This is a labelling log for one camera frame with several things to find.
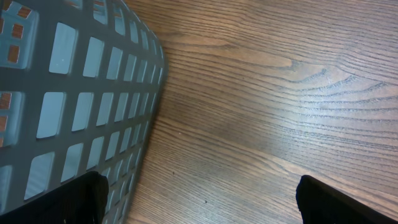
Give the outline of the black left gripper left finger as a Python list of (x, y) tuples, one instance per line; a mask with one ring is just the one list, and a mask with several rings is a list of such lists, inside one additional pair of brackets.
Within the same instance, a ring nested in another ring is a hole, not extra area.
[(107, 177), (91, 171), (1, 215), (1, 224), (101, 223), (108, 194)]

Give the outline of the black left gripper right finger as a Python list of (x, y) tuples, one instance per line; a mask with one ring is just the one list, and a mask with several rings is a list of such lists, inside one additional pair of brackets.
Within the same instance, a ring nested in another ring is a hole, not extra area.
[(295, 198), (303, 224), (397, 224), (310, 175), (301, 176)]

